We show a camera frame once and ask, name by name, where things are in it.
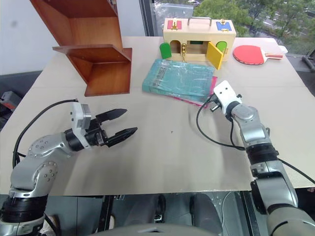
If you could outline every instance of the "tree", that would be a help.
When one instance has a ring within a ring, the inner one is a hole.
[[[306,7],[310,0],[279,0],[278,1],[278,18],[275,22],[277,37],[280,40],[288,36],[299,36],[306,25],[308,17]]]
[[[212,19],[232,20],[238,36],[242,37],[250,23],[247,9],[242,9],[236,0],[204,0],[200,6],[193,11],[194,16],[209,16]]]
[[[239,5],[248,9],[251,18],[250,31],[255,29],[255,32],[262,28],[267,15],[273,15],[276,6],[273,0],[240,0]]]

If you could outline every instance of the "wooden stand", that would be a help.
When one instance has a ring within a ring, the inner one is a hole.
[[[108,0],[31,0],[87,83],[85,96],[129,93],[132,49],[123,48],[116,5]]]

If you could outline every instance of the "table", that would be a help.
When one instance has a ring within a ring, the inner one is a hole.
[[[94,147],[70,158],[59,171],[52,195],[116,195],[216,190],[248,190],[252,176],[244,152],[207,141],[197,130],[198,108],[182,101],[144,93],[141,84],[154,60],[160,57],[160,37],[125,37],[133,48],[130,94],[84,97],[85,83],[63,54],[56,53],[26,94],[0,134],[0,192],[10,187],[12,151],[29,121],[46,106],[63,99],[78,98],[93,115],[127,108],[122,117],[107,121],[108,135],[129,127],[137,132],[126,141],[108,148]],[[236,38],[242,44],[280,52],[271,38]],[[243,102],[254,106],[280,157],[315,178],[315,98],[310,94],[287,58],[269,60],[260,66],[244,65],[232,56],[224,62],[218,82],[228,80]],[[70,104],[44,114],[25,134],[19,152],[26,153],[37,138],[71,127]],[[204,132],[229,142],[230,122],[220,111],[200,116]],[[235,129],[235,142],[241,144]],[[286,168],[294,187],[312,184]]]

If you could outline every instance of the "robotic arm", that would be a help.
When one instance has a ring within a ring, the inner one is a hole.
[[[75,151],[91,146],[111,147],[134,134],[136,127],[122,130],[113,137],[107,137],[101,129],[102,122],[118,118],[126,111],[114,109],[91,120],[88,105],[73,103],[72,129],[36,140],[25,159],[13,169],[9,196],[1,210],[0,235],[39,235],[48,194],[63,162]]]
[[[252,196],[257,210],[267,214],[269,235],[313,236],[315,222],[298,207],[298,199],[282,163],[273,147],[268,129],[261,124],[258,111],[242,104],[227,81],[214,89],[212,101],[215,111],[221,107],[228,119],[234,119],[239,127],[245,151],[251,163],[254,181]]]

